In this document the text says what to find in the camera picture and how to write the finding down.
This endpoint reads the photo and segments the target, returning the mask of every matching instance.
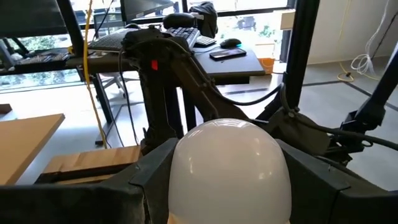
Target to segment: black smartphone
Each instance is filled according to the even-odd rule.
[[[246,51],[240,48],[222,50],[219,52],[210,53],[210,58],[213,60],[225,60],[229,58],[242,57],[246,55]]]

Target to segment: desk leg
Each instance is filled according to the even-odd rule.
[[[104,86],[102,85],[100,76],[98,74],[95,74],[92,82],[94,84],[95,92],[98,96],[99,103],[101,104],[106,119],[106,123],[103,125],[103,130],[105,135],[109,136],[109,132],[112,130],[114,120],[116,119],[113,117],[113,115],[115,114],[116,117],[118,116],[121,110],[121,105],[111,108],[111,106],[109,105],[108,97],[106,96],[106,92],[104,90]],[[102,141],[101,133],[96,138],[95,144],[97,146],[103,146],[105,144],[105,142]]]
[[[195,105],[192,103],[192,99],[186,90],[182,90],[182,95],[184,98],[184,110],[185,110],[185,119],[187,120],[187,130],[189,131],[197,126]]]
[[[178,105],[177,89],[175,87],[164,88],[164,100],[166,103],[167,120],[174,129],[178,138],[184,135],[181,123],[180,107]]]

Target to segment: chair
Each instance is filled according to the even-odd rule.
[[[100,12],[100,13],[94,13],[93,19],[94,19],[94,29],[97,30],[97,28],[100,26],[102,20],[104,19],[105,12]],[[115,31],[117,31],[120,28],[123,28],[125,23],[122,20],[122,15],[120,12],[109,12],[108,15],[106,16],[101,28],[98,30],[96,33],[95,37],[100,38],[105,35],[109,35]],[[119,89],[122,89],[123,91],[123,97],[126,97],[126,94],[124,92],[124,88],[121,84],[121,78],[120,74],[118,72],[109,72],[109,73],[100,73],[102,77],[108,77],[109,79],[105,80],[105,85],[104,89],[107,87],[116,84]],[[135,78],[124,78],[124,81],[138,81],[139,79]]]

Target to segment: white dome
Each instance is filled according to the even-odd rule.
[[[216,119],[178,142],[169,188],[176,224],[285,224],[291,206],[282,150],[256,125]]]

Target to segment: white cable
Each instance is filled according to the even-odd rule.
[[[384,23],[384,20],[386,19],[386,14],[387,14],[387,8],[390,3],[390,0],[387,0],[386,6],[384,7],[384,14],[381,18],[381,22],[379,24],[379,27],[375,31],[375,33],[372,35],[372,37],[368,40],[368,42],[365,45],[365,54],[360,54],[354,60],[351,62],[351,68],[356,70],[359,74],[365,75],[367,71],[370,71],[371,75],[376,76],[376,72],[374,72],[373,68],[373,63],[371,59],[371,45],[376,38],[377,34],[380,31],[381,26]]]

